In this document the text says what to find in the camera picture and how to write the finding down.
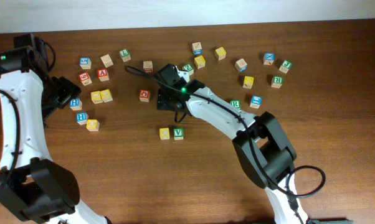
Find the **yellow C block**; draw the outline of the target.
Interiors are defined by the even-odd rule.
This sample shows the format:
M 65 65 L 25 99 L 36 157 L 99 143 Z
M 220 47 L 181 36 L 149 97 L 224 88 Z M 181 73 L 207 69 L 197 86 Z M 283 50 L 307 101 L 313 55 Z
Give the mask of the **yellow C block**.
M 160 128 L 159 129 L 159 136 L 161 140 L 170 139 L 169 128 Z

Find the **green V block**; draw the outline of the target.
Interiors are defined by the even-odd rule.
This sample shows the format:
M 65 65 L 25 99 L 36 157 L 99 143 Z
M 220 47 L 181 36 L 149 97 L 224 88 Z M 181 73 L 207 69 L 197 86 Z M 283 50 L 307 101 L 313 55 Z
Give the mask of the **green V block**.
M 183 140 L 184 139 L 183 128 L 174 128 L 173 129 L 173 136 L 174 136 L 175 140 Z

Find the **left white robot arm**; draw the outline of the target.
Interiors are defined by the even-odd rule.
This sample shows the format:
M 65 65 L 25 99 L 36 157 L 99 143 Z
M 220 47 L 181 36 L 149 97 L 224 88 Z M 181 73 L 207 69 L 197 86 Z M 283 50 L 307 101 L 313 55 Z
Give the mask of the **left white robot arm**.
M 24 34 L 0 53 L 0 204 L 22 222 L 108 224 L 81 200 L 75 176 L 52 160 L 46 144 L 46 118 L 81 92 L 70 80 L 49 75 L 51 52 L 49 43 Z

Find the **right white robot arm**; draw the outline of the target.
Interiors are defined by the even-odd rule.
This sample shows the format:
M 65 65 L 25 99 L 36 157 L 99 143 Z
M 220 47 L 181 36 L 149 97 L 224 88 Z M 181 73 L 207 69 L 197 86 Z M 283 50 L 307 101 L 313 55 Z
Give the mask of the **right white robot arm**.
M 277 119 L 268 112 L 257 116 L 242 111 L 202 82 L 187 81 L 188 76 L 172 64 L 154 75 L 160 86 L 158 109 L 199 118 L 225 134 L 246 176 L 265 190 L 275 223 L 307 223 L 294 183 L 297 154 Z

